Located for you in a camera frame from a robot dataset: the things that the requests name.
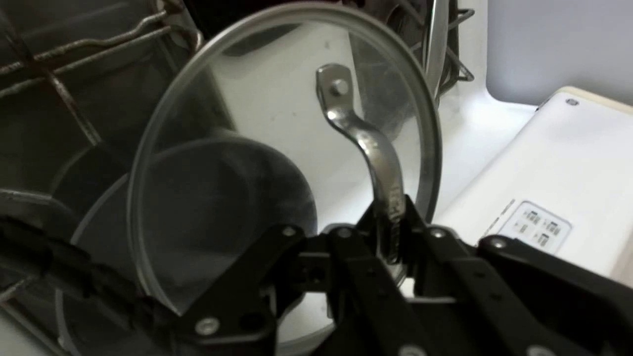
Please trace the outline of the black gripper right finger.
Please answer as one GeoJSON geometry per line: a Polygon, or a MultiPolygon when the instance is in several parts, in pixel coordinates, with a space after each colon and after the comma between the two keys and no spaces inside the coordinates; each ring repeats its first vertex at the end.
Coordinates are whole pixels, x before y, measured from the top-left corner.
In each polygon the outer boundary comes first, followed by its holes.
{"type": "Polygon", "coordinates": [[[388,208],[388,248],[414,280],[394,311],[394,356],[633,356],[633,289],[518,240],[467,246],[388,208]]]}

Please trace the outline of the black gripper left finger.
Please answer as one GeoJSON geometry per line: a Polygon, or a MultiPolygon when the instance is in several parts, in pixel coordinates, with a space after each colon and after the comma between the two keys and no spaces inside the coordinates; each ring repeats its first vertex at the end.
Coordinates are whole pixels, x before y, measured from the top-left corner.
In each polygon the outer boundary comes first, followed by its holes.
{"type": "Polygon", "coordinates": [[[178,319],[176,356],[273,356],[279,323],[307,293],[325,293],[334,325],[362,319],[382,329],[398,284],[350,226],[317,238],[275,226],[220,276],[178,319]]]}

